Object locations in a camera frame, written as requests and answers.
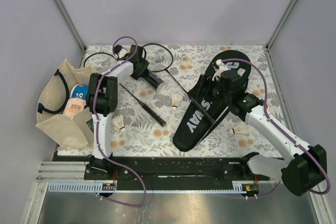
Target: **table surface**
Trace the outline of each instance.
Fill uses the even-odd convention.
[[[190,90],[196,84],[199,75],[204,74],[205,69],[218,53],[229,49],[245,53],[266,77],[269,111],[284,123],[279,97],[261,45],[173,45],[167,47],[174,55],[174,62],[169,71],[186,90]],[[111,54],[112,46],[89,46],[84,57],[100,51]],[[191,58],[190,68],[181,68],[182,54]],[[97,72],[108,70],[113,66],[111,63],[111,57],[107,55],[95,55],[87,61],[87,64],[91,64]],[[271,157],[280,156],[276,149],[250,126],[247,135],[230,135],[228,130],[240,122],[240,119],[231,113],[195,148],[189,152],[180,152],[173,145],[172,138],[190,102],[182,89],[166,72],[160,72],[157,75],[168,83],[167,88],[160,93],[156,93],[143,80],[135,81],[128,77],[122,84],[166,120],[167,126],[158,125],[133,97],[123,88],[119,88],[118,107],[113,117],[123,115],[127,132],[121,133],[116,127],[111,126],[111,146],[114,156],[241,157],[250,152],[259,152]],[[249,76],[247,91],[261,99],[264,98],[265,89],[262,79],[254,69],[251,70]],[[184,96],[175,112],[171,110],[171,94],[173,93]],[[58,149],[59,156],[87,156],[91,152],[92,150],[69,150],[62,147]]]

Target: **canvas tote bag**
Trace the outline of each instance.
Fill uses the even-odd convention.
[[[70,149],[93,148],[93,132],[87,122],[91,120],[89,108],[73,117],[63,115],[70,91],[77,84],[89,84],[92,73],[90,65],[75,69],[65,60],[44,88],[37,108],[36,127],[46,133],[61,147]]]

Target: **feather shuttlecock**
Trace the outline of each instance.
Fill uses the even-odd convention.
[[[246,135],[248,134],[247,125],[245,123],[239,123],[235,127],[229,130],[230,134],[240,134]]]
[[[124,118],[122,115],[118,115],[112,119],[112,124],[117,127],[121,132],[126,132],[124,125]]]
[[[180,102],[182,101],[182,96],[180,94],[174,94],[172,95],[172,110],[176,111],[178,105],[180,104]]]
[[[187,55],[182,55],[180,65],[182,67],[187,67],[191,65],[191,60]]]

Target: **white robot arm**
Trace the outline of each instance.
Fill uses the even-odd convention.
[[[204,78],[204,83],[208,83],[203,96],[207,101],[225,100],[234,115],[258,130],[283,157],[278,159],[250,153],[242,159],[251,172],[282,181],[297,196],[322,182],[325,177],[321,169],[327,171],[325,149],[320,145],[313,147],[303,141],[265,111],[262,100],[245,92],[244,83],[237,71],[226,70],[224,67],[220,67],[218,71],[220,73],[216,73],[211,81]]]
[[[133,74],[133,63],[125,62],[124,64],[116,68],[116,70],[106,75],[106,77],[116,77],[117,85],[118,85],[126,77],[132,74]],[[99,131],[98,131],[99,143],[100,143],[101,149],[104,152],[105,156],[109,157],[112,154],[112,147],[110,144],[110,130],[111,130],[111,119],[112,119],[113,112],[110,112],[107,115],[104,115],[102,113],[97,113],[97,114],[98,114],[98,119],[94,114],[92,114],[93,128],[94,129],[97,128],[97,121],[99,120]],[[94,142],[95,143],[94,143],[92,155],[95,158],[103,159],[103,156],[98,149],[96,132],[94,133]]]

